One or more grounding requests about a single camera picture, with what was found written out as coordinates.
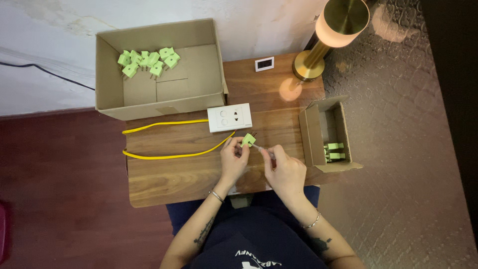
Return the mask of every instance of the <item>electrical socket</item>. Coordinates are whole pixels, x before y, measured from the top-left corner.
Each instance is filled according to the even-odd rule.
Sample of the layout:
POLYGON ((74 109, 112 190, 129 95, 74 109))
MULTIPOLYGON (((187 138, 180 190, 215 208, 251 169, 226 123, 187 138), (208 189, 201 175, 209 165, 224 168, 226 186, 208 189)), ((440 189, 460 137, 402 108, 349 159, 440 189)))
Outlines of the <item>electrical socket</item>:
POLYGON ((211 133, 252 127, 249 103, 207 109, 211 133))

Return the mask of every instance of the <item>wooden tabletop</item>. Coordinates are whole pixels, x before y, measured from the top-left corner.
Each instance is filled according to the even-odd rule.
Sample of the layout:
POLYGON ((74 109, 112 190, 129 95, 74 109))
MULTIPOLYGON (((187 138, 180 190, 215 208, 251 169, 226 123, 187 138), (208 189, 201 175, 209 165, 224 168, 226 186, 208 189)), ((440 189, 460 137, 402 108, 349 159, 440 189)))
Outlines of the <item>wooden tabletop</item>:
MULTIPOLYGON (((238 130, 235 136, 256 131, 256 144, 281 144, 287 154, 304 162, 298 114, 311 101, 325 97, 322 77, 300 84, 292 73, 297 53, 275 56, 274 68, 255 72, 256 59, 224 63, 228 86, 228 105, 249 103, 253 127, 238 130), (294 92, 302 92, 293 101, 294 92)), ((207 112, 196 111, 126 122, 132 129, 156 122, 206 119, 207 112)), ((207 123, 160 125, 126 135, 127 151, 143 156, 178 155, 205 151, 231 132, 210 133, 207 123)), ((130 202, 134 207, 203 199, 221 175, 220 148, 196 157, 140 160, 127 157, 130 202)), ((308 167, 306 185, 336 180, 343 173, 323 173, 308 167)), ((229 195, 270 190, 264 177, 260 152, 251 150, 247 171, 229 195)))

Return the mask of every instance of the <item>white wall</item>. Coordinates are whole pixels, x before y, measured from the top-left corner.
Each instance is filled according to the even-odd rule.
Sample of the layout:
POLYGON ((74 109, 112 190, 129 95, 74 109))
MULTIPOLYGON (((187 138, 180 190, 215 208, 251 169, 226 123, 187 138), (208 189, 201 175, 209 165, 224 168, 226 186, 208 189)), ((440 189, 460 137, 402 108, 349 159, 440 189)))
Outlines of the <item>white wall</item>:
MULTIPOLYGON (((3 0, 0 61, 37 63, 95 87, 95 33, 214 18, 224 61, 300 51, 325 0, 3 0)), ((94 106, 94 92, 0 66, 0 115, 94 106)))

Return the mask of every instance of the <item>silver bracelet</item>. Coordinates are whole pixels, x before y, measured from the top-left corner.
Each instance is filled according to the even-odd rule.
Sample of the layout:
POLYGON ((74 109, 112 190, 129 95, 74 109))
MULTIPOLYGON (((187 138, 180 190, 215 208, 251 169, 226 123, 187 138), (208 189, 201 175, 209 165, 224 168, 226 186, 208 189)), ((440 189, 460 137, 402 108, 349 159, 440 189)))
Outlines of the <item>silver bracelet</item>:
POLYGON ((216 196, 216 197, 219 199, 219 201, 221 201, 222 203, 224 203, 224 200, 221 199, 221 197, 219 197, 219 195, 218 195, 217 193, 215 193, 213 190, 211 190, 209 193, 214 194, 214 196, 216 196))
POLYGON ((320 218, 320 215, 321 215, 318 210, 317 210, 317 213, 319 213, 319 215, 317 216, 317 219, 315 220, 315 222, 312 223, 312 224, 309 225, 309 226, 302 226, 302 228, 307 229, 307 228, 310 228, 310 227, 314 226, 314 225, 319 221, 319 218, 320 218))

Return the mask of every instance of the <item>person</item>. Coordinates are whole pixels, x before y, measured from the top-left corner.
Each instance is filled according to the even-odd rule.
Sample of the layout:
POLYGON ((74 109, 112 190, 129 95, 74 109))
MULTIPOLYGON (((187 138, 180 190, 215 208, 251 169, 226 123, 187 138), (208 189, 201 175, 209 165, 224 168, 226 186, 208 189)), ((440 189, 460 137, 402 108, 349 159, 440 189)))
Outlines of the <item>person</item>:
POLYGON ((273 190, 255 193, 250 207, 232 208, 226 197, 250 152, 242 139, 224 143, 222 175, 205 200, 166 205, 175 237, 160 268, 365 268, 316 209, 319 188, 304 187, 306 166, 280 145, 269 148, 275 161, 261 151, 273 190))

